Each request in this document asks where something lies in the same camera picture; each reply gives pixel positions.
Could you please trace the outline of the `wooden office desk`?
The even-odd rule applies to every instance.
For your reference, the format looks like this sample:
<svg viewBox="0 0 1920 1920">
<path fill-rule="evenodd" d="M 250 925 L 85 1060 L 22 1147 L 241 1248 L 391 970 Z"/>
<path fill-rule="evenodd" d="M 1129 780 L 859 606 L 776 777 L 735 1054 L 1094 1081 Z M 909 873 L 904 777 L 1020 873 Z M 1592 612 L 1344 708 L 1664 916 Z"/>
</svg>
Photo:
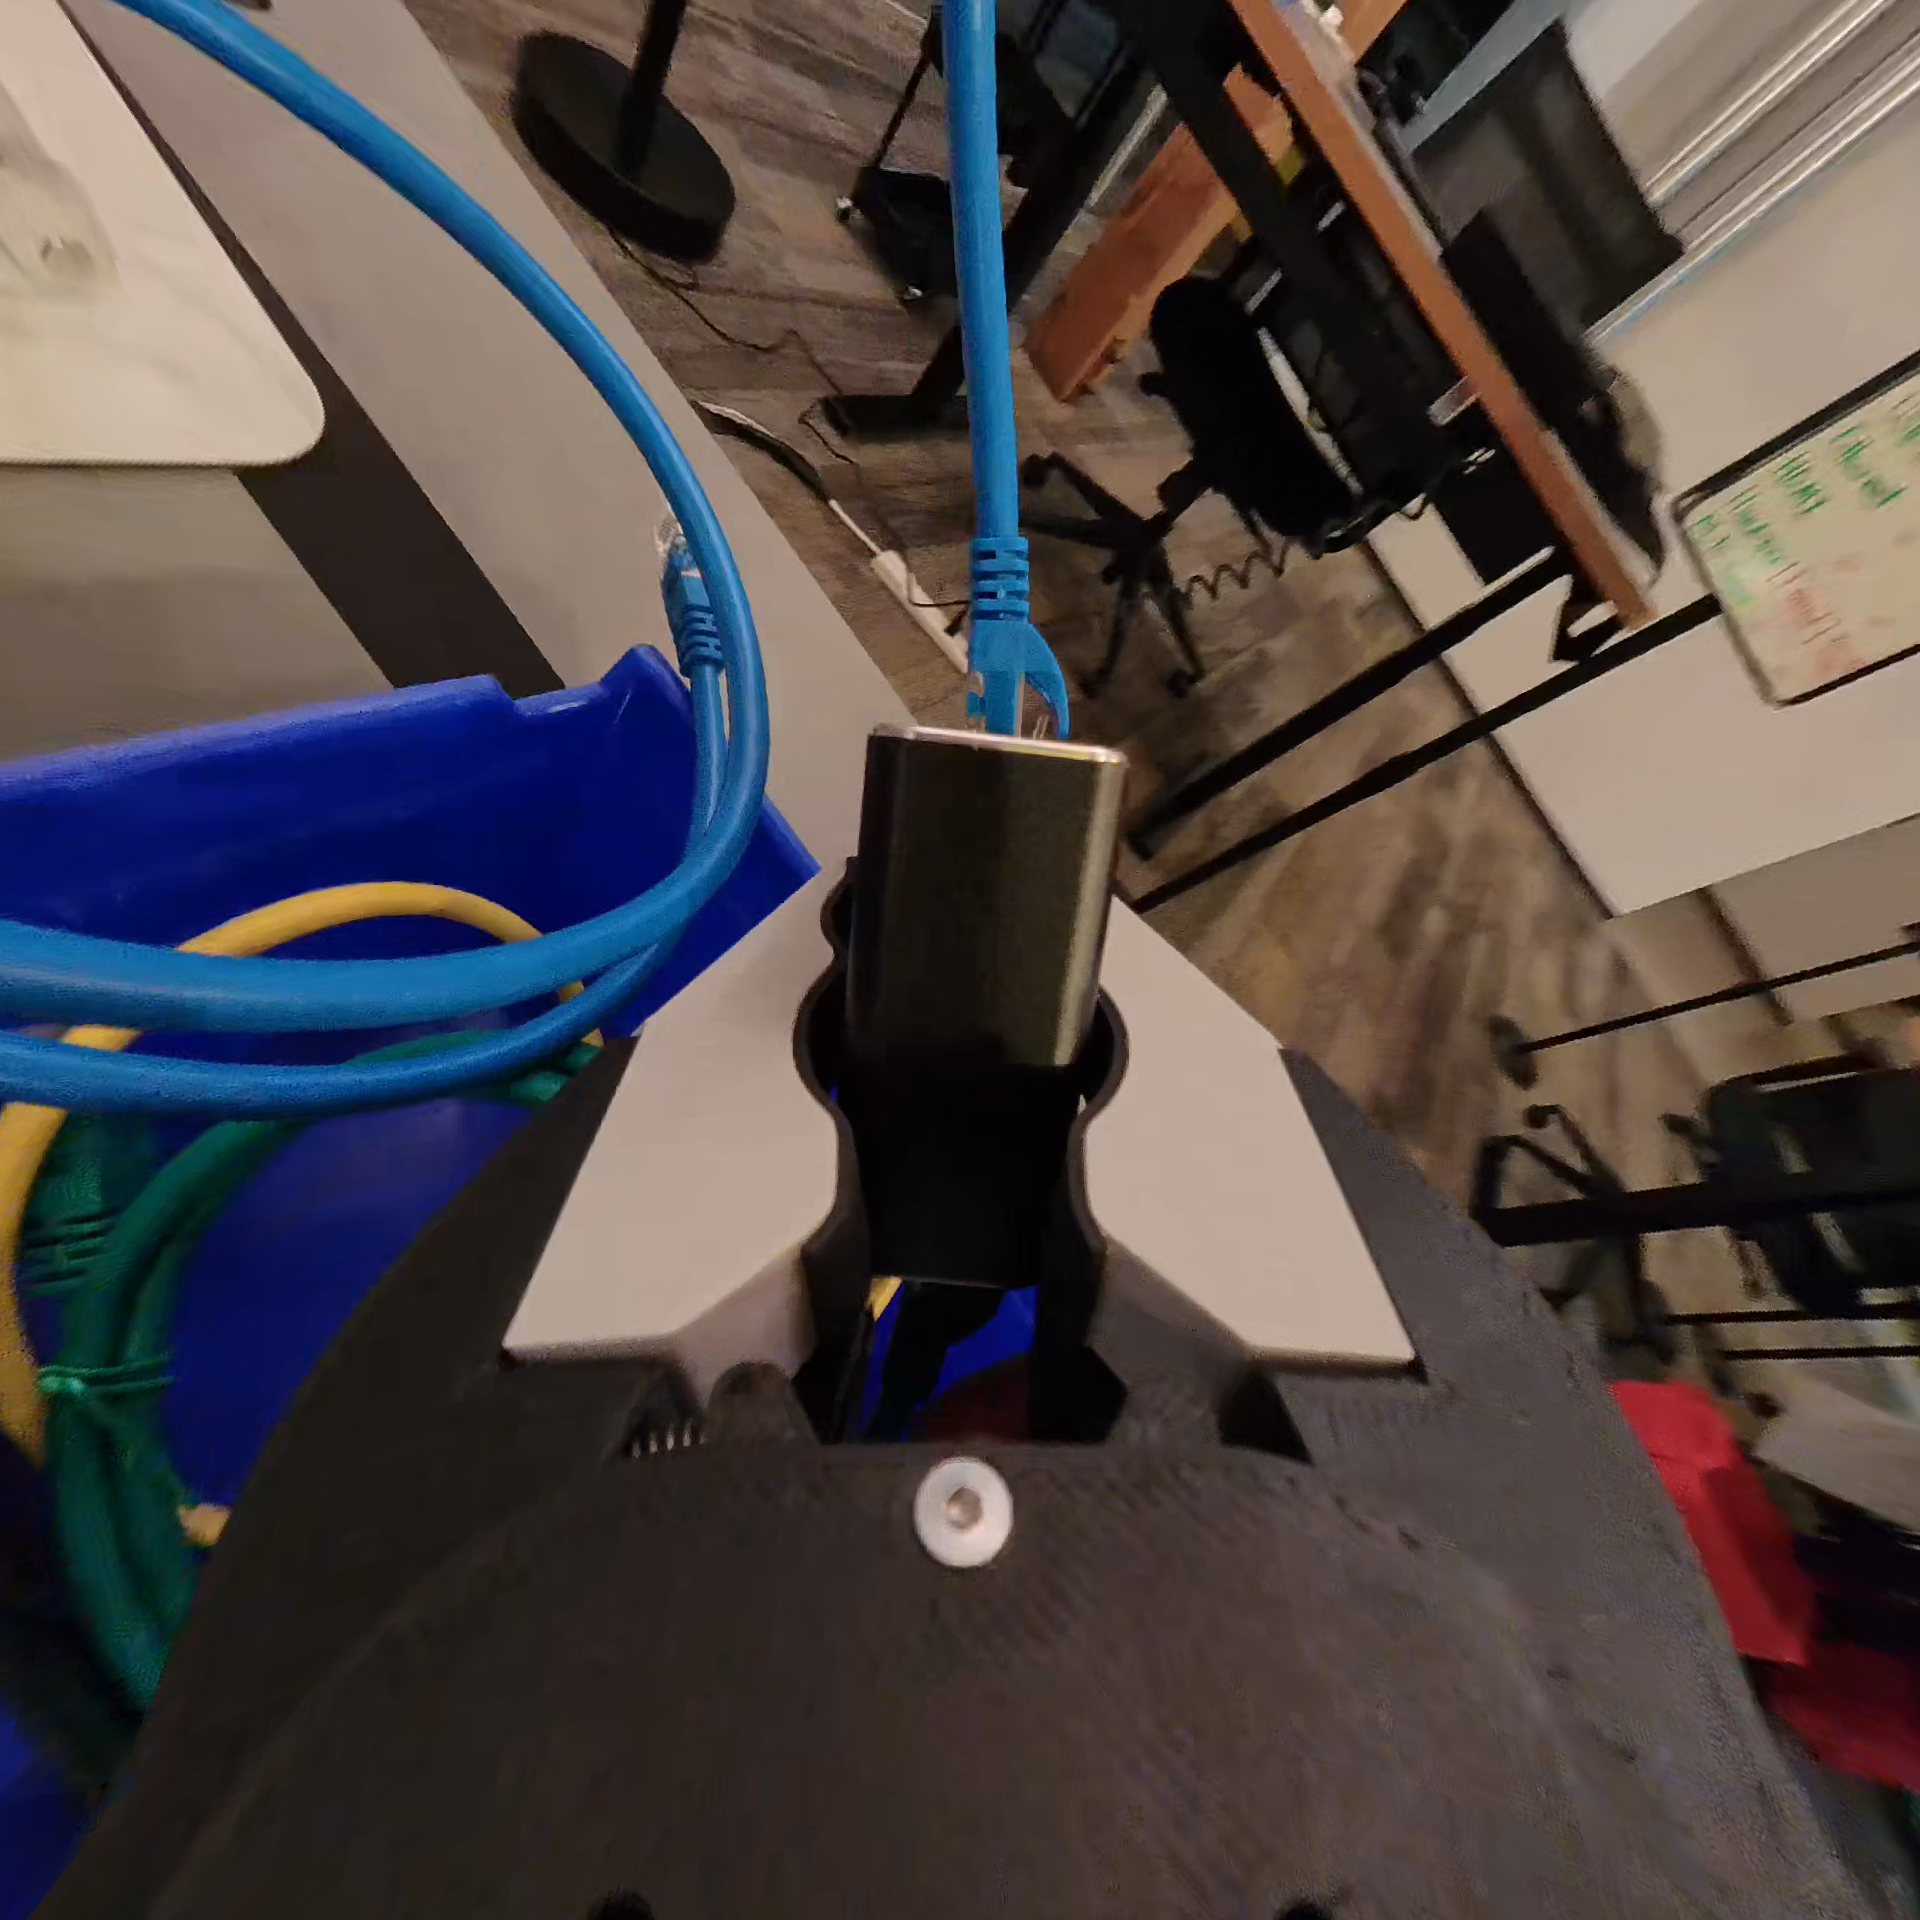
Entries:
<svg viewBox="0 0 1920 1920">
<path fill-rule="evenodd" d="M 1231 220 L 1244 220 L 1314 318 L 1344 348 L 1361 393 L 1391 421 L 1406 459 L 1436 459 L 1434 406 L 1386 348 L 1386 322 L 1357 303 L 1279 176 L 1282 154 L 1320 159 L 1372 235 L 1391 283 L 1415 308 L 1520 467 L 1549 546 L 1586 598 L 1626 632 L 1652 619 L 1652 562 L 1629 558 L 1626 522 L 1577 467 L 1572 434 L 1549 425 L 1522 380 L 1522 348 L 1500 347 L 1493 308 L 1443 258 L 1436 223 L 1411 186 L 1411 163 L 1361 99 L 1343 31 L 1308 3 L 1103 3 L 1128 57 L 1181 120 L 1133 196 L 1118 208 L 1064 287 L 1025 332 L 1025 356 L 1052 399 L 1078 402 L 1142 337 L 1164 293 Z"/>
</svg>

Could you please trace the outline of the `black ethernet splitter box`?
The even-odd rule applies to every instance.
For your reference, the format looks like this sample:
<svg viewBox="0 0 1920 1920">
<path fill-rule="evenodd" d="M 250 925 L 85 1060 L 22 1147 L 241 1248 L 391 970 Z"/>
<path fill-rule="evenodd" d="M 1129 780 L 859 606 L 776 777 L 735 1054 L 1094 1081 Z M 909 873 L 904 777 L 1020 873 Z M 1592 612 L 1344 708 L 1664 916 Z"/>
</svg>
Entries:
<svg viewBox="0 0 1920 1920">
<path fill-rule="evenodd" d="M 1085 1099 L 1128 753 L 881 725 L 867 745 L 845 1050 L 874 1275 L 1029 1287 Z"/>
</svg>

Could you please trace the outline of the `white power strip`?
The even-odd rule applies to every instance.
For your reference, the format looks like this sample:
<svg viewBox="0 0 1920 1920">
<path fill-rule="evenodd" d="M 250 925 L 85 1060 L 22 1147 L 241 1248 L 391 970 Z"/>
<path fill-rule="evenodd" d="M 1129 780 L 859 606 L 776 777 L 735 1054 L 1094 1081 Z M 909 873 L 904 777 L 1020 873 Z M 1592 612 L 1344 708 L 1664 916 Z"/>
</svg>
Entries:
<svg viewBox="0 0 1920 1920">
<path fill-rule="evenodd" d="M 867 549 L 868 570 L 874 580 L 893 594 L 897 612 L 904 612 L 915 628 L 930 641 L 930 647 L 967 680 L 971 673 L 971 647 L 967 647 L 967 601 L 941 601 L 927 594 L 909 565 L 904 552 L 886 549 L 867 526 L 836 500 L 825 495 L 825 508 L 836 522 Z"/>
</svg>

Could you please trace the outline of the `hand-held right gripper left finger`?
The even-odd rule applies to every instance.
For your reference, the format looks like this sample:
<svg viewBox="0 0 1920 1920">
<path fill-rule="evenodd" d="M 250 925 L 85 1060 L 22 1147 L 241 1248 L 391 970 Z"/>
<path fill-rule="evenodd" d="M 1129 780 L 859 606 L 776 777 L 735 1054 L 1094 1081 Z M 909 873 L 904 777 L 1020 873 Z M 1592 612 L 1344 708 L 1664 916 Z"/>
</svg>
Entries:
<svg viewBox="0 0 1920 1920">
<path fill-rule="evenodd" d="M 845 874 L 812 874 L 638 1034 L 502 1332 L 516 1362 L 667 1362 L 709 1407 L 739 1367 L 831 1416 L 871 1283 L 836 1048 Z"/>
</svg>

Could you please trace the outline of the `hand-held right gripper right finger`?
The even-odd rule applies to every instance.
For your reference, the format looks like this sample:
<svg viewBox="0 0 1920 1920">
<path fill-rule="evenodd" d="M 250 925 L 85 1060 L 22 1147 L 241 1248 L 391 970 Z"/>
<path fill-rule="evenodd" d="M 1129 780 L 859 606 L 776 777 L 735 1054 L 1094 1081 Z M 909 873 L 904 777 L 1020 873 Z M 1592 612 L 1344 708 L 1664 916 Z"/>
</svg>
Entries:
<svg viewBox="0 0 1920 1920">
<path fill-rule="evenodd" d="M 1330 1151 L 1274 1034 L 1128 905 L 1098 987 L 1037 1258 L 1033 1436 L 1304 1442 L 1288 1379 L 1416 1362 Z"/>
</svg>

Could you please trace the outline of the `black pole stand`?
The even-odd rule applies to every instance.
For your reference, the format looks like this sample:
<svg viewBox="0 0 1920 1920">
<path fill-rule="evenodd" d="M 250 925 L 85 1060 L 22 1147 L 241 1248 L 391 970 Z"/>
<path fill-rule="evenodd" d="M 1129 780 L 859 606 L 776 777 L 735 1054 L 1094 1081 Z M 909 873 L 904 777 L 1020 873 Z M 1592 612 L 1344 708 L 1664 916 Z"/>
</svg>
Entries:
<svg viewBox="0 0 1920 1920">
<path fill-rule="evenodd" d="M 529 158 L 618 239 L 680 263 L 723 250 L 735 186 L 667 99 L 685 3 L 651 3 L 631 62 L 554 31 L 516 47 L 508 116 Z"/>
</svg>

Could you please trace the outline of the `red plastic bin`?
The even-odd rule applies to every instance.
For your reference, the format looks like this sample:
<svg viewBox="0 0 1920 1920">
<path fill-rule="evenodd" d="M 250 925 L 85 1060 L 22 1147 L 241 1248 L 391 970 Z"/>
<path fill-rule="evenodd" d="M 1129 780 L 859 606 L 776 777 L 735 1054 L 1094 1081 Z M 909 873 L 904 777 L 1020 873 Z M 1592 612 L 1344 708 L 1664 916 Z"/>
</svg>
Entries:
<svg viewBox="0 0 1920 1920">
<path fill-rule="evenodd" d="M 1917 1793 L 1917 1608 L 1793 1533 L 1721 1407 L 1686 1380 L 1618 1380 L 1759 1697 L 1836 1773 Z"/>
</svg>

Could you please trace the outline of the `whiteboard with scribbles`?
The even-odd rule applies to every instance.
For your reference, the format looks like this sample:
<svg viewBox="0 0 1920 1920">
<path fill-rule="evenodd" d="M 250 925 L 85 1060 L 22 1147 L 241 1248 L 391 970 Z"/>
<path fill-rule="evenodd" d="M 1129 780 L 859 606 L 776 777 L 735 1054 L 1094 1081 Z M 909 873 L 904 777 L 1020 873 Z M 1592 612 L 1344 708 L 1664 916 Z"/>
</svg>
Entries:
<svg viewBox="0 0 1920 1920">
<path fill-rule="evenodd" d="M 1917 657 L 1917 356 L 1671 500 L 1773 708 Z"/>
</svg>

